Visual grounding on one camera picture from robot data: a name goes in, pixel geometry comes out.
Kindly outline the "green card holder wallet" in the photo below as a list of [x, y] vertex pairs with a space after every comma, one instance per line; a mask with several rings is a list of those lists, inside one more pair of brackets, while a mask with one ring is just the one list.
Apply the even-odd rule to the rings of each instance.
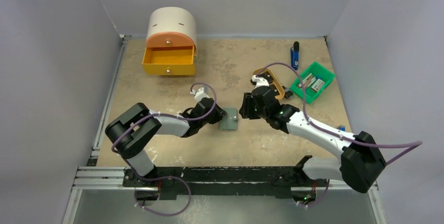
[[218, 129], [224, 131], [236, 131], [238, 129], [238, 109], [233, 107], [223, 108], [226, 112], [218, 123]]

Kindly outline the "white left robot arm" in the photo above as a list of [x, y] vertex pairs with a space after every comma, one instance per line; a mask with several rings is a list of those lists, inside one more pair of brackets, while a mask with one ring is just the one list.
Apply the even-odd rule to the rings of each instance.
[[136, 181], [144, 187], [156, 181], [156, 166], [145, 151], [156, 135], [191, 137], [205, 125], [220, 122], [227, 112], [213, 98], [203, 98], [193, 108], [179, 115], [163, 114], [136, 103], [108, 124], [105, 135], [113, 143], [112, 151], [119, 154], [136, 172]]

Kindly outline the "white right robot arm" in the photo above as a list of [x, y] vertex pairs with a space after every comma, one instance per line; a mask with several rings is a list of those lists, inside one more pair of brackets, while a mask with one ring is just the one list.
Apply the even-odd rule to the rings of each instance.
[[306, 118], [299, 108], [281, 104], [267, 86], [244, 93], [240, 115], [243, 119], [263, 119], [273, 129], [308, 140], [333, 155], [327, 159], [309, 158], [297, 168], [294, 179], [299, 185], [332, 179], [366, 193], [388, 165], [369, 133], [356, 135]]

